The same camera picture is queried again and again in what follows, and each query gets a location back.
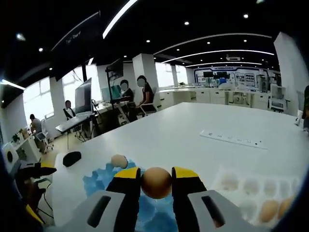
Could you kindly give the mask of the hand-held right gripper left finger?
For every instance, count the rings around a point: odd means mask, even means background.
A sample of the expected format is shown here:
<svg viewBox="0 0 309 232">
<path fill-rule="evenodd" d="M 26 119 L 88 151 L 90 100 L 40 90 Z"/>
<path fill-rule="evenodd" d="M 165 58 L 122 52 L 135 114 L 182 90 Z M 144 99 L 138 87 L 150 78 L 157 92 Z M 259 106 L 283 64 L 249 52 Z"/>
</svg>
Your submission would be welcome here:
<svg viewBox="0 0 309 232">
<path fill-rule="evenodd" d="M 63 232 L 133 232 L 139 211 L 141 174 L 139 167 L 119 171 L 106 190 L 82 202 Z"/>
</svg>

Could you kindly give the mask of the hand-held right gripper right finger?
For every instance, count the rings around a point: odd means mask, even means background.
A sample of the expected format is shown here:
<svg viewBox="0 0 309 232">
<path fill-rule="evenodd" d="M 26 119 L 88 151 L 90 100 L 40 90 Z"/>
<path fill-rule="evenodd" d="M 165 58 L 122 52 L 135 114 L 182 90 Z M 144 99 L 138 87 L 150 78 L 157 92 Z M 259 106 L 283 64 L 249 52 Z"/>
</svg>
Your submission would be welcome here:
<svg viewBox="0 0 309 232">
<path fill-rule="evenodd" d="M 172 168 L 173 212 L 180 232 L 257 232 L 240 209 L 214 190 L 208 190 L 194 171 Z"/>
</svg>

